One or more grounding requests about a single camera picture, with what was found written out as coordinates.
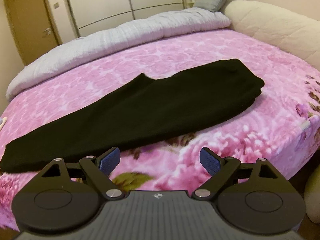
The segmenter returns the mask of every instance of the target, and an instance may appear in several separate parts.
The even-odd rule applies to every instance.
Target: silver screw
[[[197,189],[195,194],[197,197],[209,197],[211,193],[207,189]]]
[[[122,191],[114,188],[114,189],[109,189],[106,193],[108,197],[120,197],[122,194]]]

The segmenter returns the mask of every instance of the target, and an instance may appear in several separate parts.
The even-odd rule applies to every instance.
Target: triangular cutout
[[[60,176],[60,168],[58,164],[54,164],[42,175],[43,178]]]
[[[261,165],[259,177],[261,178],[270,178],[270,179],[277,179],[277,175],[273,173],[268,165]]]

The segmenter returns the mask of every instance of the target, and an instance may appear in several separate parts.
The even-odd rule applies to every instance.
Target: bed
[[[320,146],[320,72],[316,63],[312,65],[317,60],[303,60],[299,52],[286,52],[288,44],[283,42],[259,41],[264,35],[251,37],[254,34],[251,35],[250,27],[254,25],[241,26],[245,17],[241,19],[238,8],[244,6],[252,12],[257,4],[242,2],[248,1],[233,1],[224,9],[232,21],[230,28],[144,42],[46,76],[21,89],[17,96],[9,97],[12,101],[1,116],[7,116],[8,121],[0,132],[0,157],[11,140],[97,101],[140,73],[158,79],[220,59],[238,58],[265,81],[262,94],[252,106],[214,127],[122,152],[121,162],[110,178],[124,190],[191,193],[209,178],[199,162],[202,147],[247,163],[267,158],[287,179],[291,178]],[[248,21],[252,17],[253,22],[254,16],[244,9],[241,13],[249,15]],[[11,202],[35,174],[0,176],[1,227],[18,230]]]

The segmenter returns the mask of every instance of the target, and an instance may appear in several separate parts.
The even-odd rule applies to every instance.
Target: floor
[[[295,187],[295,189],[303,196],[304,187],[308,180],[308,177],[314,171],[314,169],[320,164],[320,151],[317,151],[309,162],[289,181]],[[307,215],[305,215],[298,233],[305,240],[320,240],[320,224],[314,224],[310,221]],[[1,240],[12,240],[19,232],[12,229],[1,229],[0,228],[0,239]]]

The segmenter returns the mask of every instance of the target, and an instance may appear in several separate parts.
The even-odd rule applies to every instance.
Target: wooden door
[[[44,0],[4,0],[16,46],[25,65],[58,46]]]

